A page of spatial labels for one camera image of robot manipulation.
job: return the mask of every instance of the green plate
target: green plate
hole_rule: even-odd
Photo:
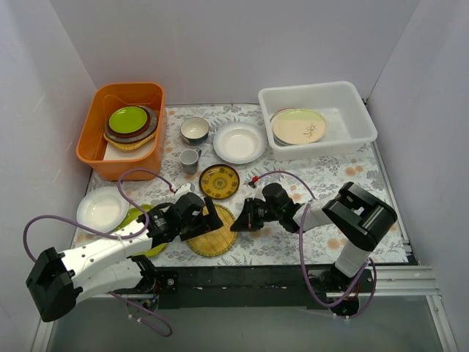
[[[149,204],[143,204],[143,205],[140,205],[145,211],[150,211],[152,210],[152,206],[149,205]],[[122,220],[122,222],[120,223],[120,225],[118,227],[116,227],[114,229],[114,231],[117,231],[117,230],[120,230],[124,227],[126,227],[127,225],[129,225],[129,223],[131,223],[133,220],[137,219],[139,216],[141,215],[141,211],[137,208],[131,208],[128,210],[127,212],[127,215],[125,216],[124,220]]]
[[[145,126],[148,115],[137,106],[127,106],[115,111],[109,119],[109,127],[117,133],[133,133]]]
[[[150,211],[153,208],[149,204],[142,204],[140,206],[145,211]],[[126,227],[127,225],[129,225],[129,223],[131,223],[133,220],[137,219],[140,215],[141,215],[141,211],[139,209],[137,209],[137,208],[129,209],[125,219],[122,220],[120,225],[118,227],[116,227],[113,232],[115,232],[117,230],[120,230],[123,227]],[[142,254],[142,255],[146,255],[147,257],[153,257],[153,256],[157,255],[158,253],[160,253],[164,249],[164,247],[166,247],[166,245],[167,245],[167,243],[162,243],[159,246],[151,248],[149,251],[142,252],[142,253],[135,253],[134,256]]]

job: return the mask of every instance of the cable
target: cable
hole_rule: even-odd
[[[147,172],[149,174],[152,174],[156,177],[158,177],[160,180],[162,180],[163,182],[167,183],[169,185],[169,189],[171,192],[173,193],[176,193],[176,191],[174,190],[174,187],[173,185],[166,179],[164,178],[163,176],[160,176],[159,174],[157,174],[156,172],[152,171],[152,170],[148,170],[148,169],[132,169],[132,170],[128,170],[126,172],[124,172],[121,177],[119,177],[118,181],[117,181],[117,189],[119,190],[119,193],[121,194],[121,196],[127,200],[131,205],[133,205],[135,208],[139,209],[143,214],[144,214],[144,217],[145,217],[145,222],[144,222],[144,226],[139,230],[137,231],[136,233],[133,233],[132,235],[126,235],[126,236],[121,236],[120,239],[122,240],[130,240],[131,238],[135,238],[139,235],[141,235],[147,228],[148,228],[148,225],[149,225],[149,217],[148,217],[148,213],[145,211],[145,209],[143,209],[140,205],[136,204],[131,198],[127,197],[127,195],[124,193],[124,191],[122,190],[122,181],[124,179],[125,176],[129,175],[131,172],[136,172],[136,171],[140,171],[140,172]],[[31,252],[31,249],[29,248],[29,245],[28,245],[28,230],[30,228],[31,225],[33,225],[33,223],[35,223],[36,221],[38,220],[41,220],[41,219],[53,219],[53,220],[59,220],[59,221],[62,221],[62,222],[66,222],[67,224],[70,224],[70,225],[73,225],[73,226],[77,226],[77,227],[80,227],[81,229],[84,229],[92,234],[95,234],[95,235],[98,235],[98,236],[101,236],[101,237],[105,237],[105,238],[109,238],[111,240],[119,240],[119,238],[117,236],[113,236],[113,235],[110,235],[108,233],[104,233],[104,232],[101,232],[101,231],[97,231],[97,230],[94,230],[90,227],[87,227],[85,225],[82,225],[82,224],[79,224],[77,221],[75,220],[71,220],[71,219],[67,219],[63,216],[58,216],[58,215],[39,215],[39,216],[36,216],[35,218],[31,219],[28,221],[28,223],[26,224],[26,226],[24,227],[24,230],[23,230],[23,246],[24,246],[24,250],[26,251],[26,253],[28,254],[28,257],[31,258],[31,260],[33,262],[36,262],[36,258],[34,257],[34,255],[32,254]]]
[[[303,278],[305,279],[305,283],[306,283],[306,287],[308,288],[308,291],[310,292],[310,294],[312,295],[312,297],[314,298],[314,300],[320,304],[321,306],[323,307],[326,307],[326,308],[332,308],[332,307],[335,307],[337,305],[339,305],[341,302],[343,302],[343,300],[345,300],[348,295],[350,294],[350,292],[352,292],[353,288],[355,287],[355,285],[358,283],[358,280],[360,279],[360,276],[361,274],[363,273],[363,271],[365,270],[365,267],[367,266],[368,263],[364,263],[360,270],[358,271],[358,273],[355,275],[355,278],[352,280],[352,283],[350,284],[350,286],[345,290],[344,294],[339,298],[337,299],[336,301],[334,301],[333,303],[324,303],[323,301],[321,301],[319,299],[319,297],[317,297],[316,293],[314,292],[314,289],[313,287],[311,286],[311,283],[309,282],[309,278],[308,278],[308,271],[306,270],[306,265],[305,265],[305,260],[304,260],[304,253],[303,253],[303,227],[304,227],[304,224],[305,224],[305,219],[306,219],[306,214],[308,213],[308,209],[309,207],[311,206],[311,204],[307,204],[305,206],[305,210],[303,212],[303,215],[301,216],[301,222],[300,222],[300,230],[298,232],[298,235],[299,235],[299,242],[300,242],[300,245],[299,245],[299,250],[300,250],[300,265],[301,265],[301,271],[303,272]],[[360,311],[360,312],[357,312],[356,314],[350,316],[349,318],[355,318],[355,317],[358,317],[359,315],[363,314],[365,312],[365,310],[368,308],[368,306],[371,304],[372,302],[372,299],[373,299],[373,296],[374,296],[374,293],[376,291],[376,283],[377,283],[377,272],[376,272],[376,266],[374,265],[374,262],[373,262],[373,259],[372,258],[369,258],[369,262],[372,264],[372,267],[373,267],[373,274],[374,274],[374,280],[373,280],[373,288],[372,288],[372,292],[370,294],[370,297],[368,299],[368,301],[366,302],[365,304],[365,307],[363,307],[363,309]]]
[[[162,315],[159,315],[158,313],[155,313],[155,312],[152,312],[151,310],[147,309],[147,308],[144,308],[143,306],[141,306],[140,304],[137,304],[137,303],[134,303],[132,302],[130,299],[126,299],[120,295],[117,295],[116,293],[114,292],[108,292],[111,296],[117,298],[118,300],[124,302],[127,306],[127,304],[131,305],[131,306],[134,306],[136,307],[137,309],[140,309],[141,311],[145,312],[145,313],[148,313],[150,315],[152,315],[153,317],[157,318],[161,323],[163,323],[164,325],[166,325],[166,327],[168,328],[169,332],[165,332],[163,331],[162,329],[158,328],[155,324],[153,323],[150,323],[147,319],[144,319],[144,318],[137,318],[135,315],[132,315],[132,314],[129,314],[132,318],[136,319],[139,323],[143,323],[145,324],[146,326],[149,326],[151,329],[153,329],[155,332],[157,332],[159,335],[163,336],[163,337],[170,337],[171,335],[173,335],[173,328],[171,326],[171,323]]]
[[[350,295],[348,295],[346,299],[353,301],[355,298],[358,297],[359,293],[360,293],[360,284],[357,284],[357,292],[355,292],[355,295],[352,298],[350,298],[350,295],[352,294],[350,293]]]
[[[282,171],[282,170],[274,170],[274,171],[269,171],[269,172],[266,172],[260,176],[256,176],[256,177],[253,177],[252,179],[252,182],[257,182],[258,180],[260,180],[261,178],[264,178],[268,175],[271,175],[271,174],[286,174],[286,175],[289,175],[289,176],[292,176],[294,178],[296,178],[298,181],[301,182],[301,184],[303,186],[305,186],[306,190],[309,192],[309,194],[311,195],[311,198],[312,199],[317,199],[316,196],[314,195],[313,191],[309,188],[309,186],[306,184],[305,181],[301,180],[297,175],[295,174],[292,174],[291,172],[288,172],[288,171]]]

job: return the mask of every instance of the white plate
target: white plate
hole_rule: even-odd
[[[141,147],[134,150],[120,150],[113,146],[111,143],[106,145],[103,160],[135,160],[143,158],[150,153],[155,144],[155,139],[151,139]]]
[[[120,225],[129,203],[116,187],[102,187],[89,192],[76,211],[78,223],[94,230],[109,232]]]
[[[246,122],[232,122],[220,128],[213,147],[220,158],[232,164],[245,164],[260,157],[267,146],[265,131]]]

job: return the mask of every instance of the dish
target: dish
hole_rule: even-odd
[[[148,115],[140,106],[126,106],[109,117],[109,128],[117,133],[133,133],[145,126]]]
[[[108,127],[109,127],[109,132],[115,137],[131,138],[131,137],[136,137],[140,133],[143,133],[144,131],[146,131],[149,127],[150,122],[151,122],[151,119],[150,118],[147,119],[147,121],[145,122],[144,127],[138,129],[137,131],[135,131],[133,133],[117,133],[116,131],[114,131],[112,128],[109,127],[109,121],[108,121]]]
[[[223,222],[223,227],[186,241],[190,249],[204,257],[216,257],[223,254],[232,247],[237,236],[237,232],[229,229],[235,222],[232,212],[223,205],[214,204],[214,206]],[[207,208],[204,208],[204,214],[207,213]]]
[[[181,134],[184,142],[190,145],[199,145],[208,138],[210,125],[200,117],[192,117],[181,124]]]
[[[142,204],[140,206],[146,212],[149,212],[153,208],[149,204]],[[125,216],[124,220],[122,220],[120,225],[114,229],[114,232],[116,232],[117,230],[122,229],[123,227],[126,227],[127,225],[129,225],[129,223],[131,223],[133,220],[137,219],[140,215],[141,215],[141,211],[139,209],[137,209],[137,208],[129,209],[129,211],[127,212],[127,215]],[[167,243],[162,243],[159,246],[151,248],[149,251],[141,252],[141,253],[135,253],[135,254],[133,254],[133,257],[135,257],[136,255],[141,255],[141,254],[146,255],[147,258],[154,257],[155,255],[160,253],[164,249],[164,247],[166,247],[166,245],[167,245]]]
[[[221,127],[213,139],[218,156],[232,164],[246,164],[256,160],[266,146],[265,132],[247,122],[231,122]]]
[[[106,123],[104,125],[104,134],[108,137],[107,140],[110,139],[111,141],[114,141],[114,142],[117,142],[117,143],[123,143],[123,144],[135,143],[135,142],[141,141],[142,139],[147,138],[150,134],[155,132],[155,130],[158,126],[158,116],[157,116],[156,112],[153,111],[150,108],[147,108],[146,106],[139,106],[139,107],[142,108],[144,111],[148,112],[148,114],[150,116],[150,122],[149,122],[148,128],[145,131],[143,131],[142,133],[140,133],[138,136],[131,137],[131,138],[122,138],[122,137],[113,136],[113,134],[109,130],[108,124]]]
[[[311,109],[285,109],[271,119],[274,139],[280,144],[308,144],[321,139],[327,123],[321,114]]]
[[[156,136],[156,131],[150,134],[148,137],[143,138],[141,141],[137,141],[134,143],[119,143],[119,142],[113,141],[112,139],[109,139],[109,137],[107,137],[107,135],[104,133],[104,139],[108,141],[108,143],[112,144],[117,149],[124,150],[126,152],[140,148],[142,145],[154,139],[155,136]]]
[[[128,146],[129,144],[121,144],[118,147],[114,145],[116,142],[109,142],[106,145],[106,151],[104,152],[103,160],[136,160],[143,158],[144,156],[150,154],[152,152],[153,146],[155,143],[148,141],[144,143],[144,145],[132,149],[132,150],[122,150],[120,149],[122,146]]]
[[[240,176],[231,166],[217,164],[207,167],[200,175],[202,193],[213,199],[226,199],[240,187]]]
[[[76,219],[80,224],[101,232],[110,232],[124,220],[129,203],[116,187],[89,192],[80,202]]]

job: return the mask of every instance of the floral tablecloth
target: floral tablecloth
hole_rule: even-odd
[[[196,184],[196,193],[199,195],[202,194],[197,181],[201,171],[212,164],[225,164],[213,149],[215,132],[222,125],[232,121],[264,125],[258,105],[183,106],[167,108],[166,112],[168,128],[160,173],[175,186],[193,181]],[[194,176],[184,174],[179,162],[179,153],[188,148],[180,136],[179,128],[181,123],[190,117],[203,117],[210,124],[210,136],[200,147],[202,156],[199,171]],[[298,161],[275,161],[270,147],[267,146],[261,158],[234,167],[240,175],[240,189],[234,196],[220,203],[230,209],[235,217],[240,214],[244,199],[253,192],[252,188],[247,186],[247,182],[255,175],[274,169],[294,172],[303,178],[311,186],[317,198],[335,194],[344,183],[352,181],[388,204],[392,204],[370,144],[363,146],[355,154]],[[293,177],[276,174],[262,181],[264,180],[280,183],[296,202],[309,200],[305,188]],[[93,172],[88,191],[112,184],[102,180],[96,172]],[[126,182],[125,190],[126,194],[139,204],[156,205],[172,201],[167,185],[159,179],[149,182]],[[81,230],[77,230],[73,245],[82,246],[95,239],[95,236],[85,235]],[[345,236],[334,225],[326,225],[307,232],[304,235],[306,262],[333,263],[345,241]],[[379,263],[407,262],[399,225],[395,224],[392,227],[374,251],[372,258]],[[218,257],[201,257],[177,238],[157,257],[153,257],[152,261],[156,266],[294,265],[299,263],[298,236],[286,232],[278,223],[267,223],[259,232],[238,233],[233,247]]]

